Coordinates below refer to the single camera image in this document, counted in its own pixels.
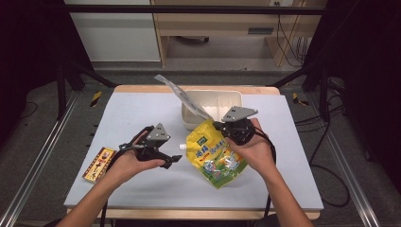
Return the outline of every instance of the dark curtain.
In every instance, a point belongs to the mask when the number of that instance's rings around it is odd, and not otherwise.
[[[61,63],[70,61],[93,70],[70,14],[41,10],[42,4],[62,0],[0,0],[0,145],[9,136],[34,88],[57,79]],[[79,73],[67,67],[74,88],[83,84]]]
[[[366,151],[401,192],[400,13],[401,1],[361,0],[323,53],[323,65],[328,76],[344,80],[345,105]],[[322,19],[307,62],[319,56],[343,16]]]

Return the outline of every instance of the wooden table edge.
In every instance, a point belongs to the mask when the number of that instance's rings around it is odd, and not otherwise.
[[[309,219],[319,218],[319,210],[305,210]],[[112,209],[109,208],[106,218],[130,218],[130,219],[220,219],[220,220],[255,220],[261,219],[265,211],[255,210],[199,210],[199,209]]]
[[[262,86],[211,86],[211,85],[179,85],[183,90],[216,90],[238,91],[241,94],[251,95],[280,95],[276,87]],[[171,93],[166,85],[119,85],[114,88],[115,93]]]

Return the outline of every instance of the table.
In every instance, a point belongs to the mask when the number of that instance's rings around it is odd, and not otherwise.
[[[255,117],[258,117],[276,146],[277,167],[288,187],[309,218],[319,217],[323,204],[287,101],[276,88],[181,87],[185,90],[239,91],[243,106],[259,111]],[[101,147],[118,148],[119,144],[130,141],[145,126],[158,123],[163,123],[167,133],[171,135],[170,140],[160,147],[160,151],[167,155],[183,154],[178,147],[190,131],[184,128],[181,120],[181,101],[164,85],[116,87],[64,203],[68,210],[92,187],[81,176]],[[124,183],[109,198],[107,218],[260,219],[264,215],[267,196],[262,178],[250,167],[246,167],[233,182],[217,190],[183,157],[170,169],[152,169]]]

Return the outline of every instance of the white table surface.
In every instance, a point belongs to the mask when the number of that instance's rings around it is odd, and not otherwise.
[[[323,204],[305,157],[284,96],[242,95],[243,106],[259,111],[263,130],[277,150],[277,166],[296,200],[305,210]],[[247,166],[231,183],[215,189],[189,163],[179,144],[190,131],[184,128],[181,101],[172,93],[113,93],[81,169],[66,198],[73,208],[93,186],[81,177],[102,147],[129,142],[146,126],[162,123],[171,135],[160,151],[183,158],[170,169],[158,167],[135,176],[109,198],[118,209],[264,210],[268,191],[262,178]]]

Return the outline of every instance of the person's left hand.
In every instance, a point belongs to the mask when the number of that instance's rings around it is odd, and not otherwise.
[[[136,158],[134,150],[127,150],[115,161],[113,166],[107,171],[106,175],[112,176],[119,182],[119,184],[122,184],[144,170],[152,169],[164,164],[165,161],[161,159],[140,162]]]

